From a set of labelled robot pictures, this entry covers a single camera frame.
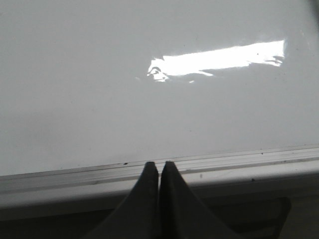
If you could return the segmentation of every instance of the glossy white surface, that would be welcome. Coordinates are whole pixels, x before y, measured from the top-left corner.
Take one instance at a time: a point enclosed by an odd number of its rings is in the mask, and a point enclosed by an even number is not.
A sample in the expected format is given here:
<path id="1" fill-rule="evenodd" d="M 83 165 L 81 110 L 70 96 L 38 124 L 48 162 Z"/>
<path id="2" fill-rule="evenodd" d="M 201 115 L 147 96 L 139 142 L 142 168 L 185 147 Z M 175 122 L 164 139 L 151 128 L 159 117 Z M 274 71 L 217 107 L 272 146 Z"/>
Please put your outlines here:
<path id="1" fill-rule="evenodd" d="M 1 1 L 0 175 L 319 143 L 316 7 Z"/>

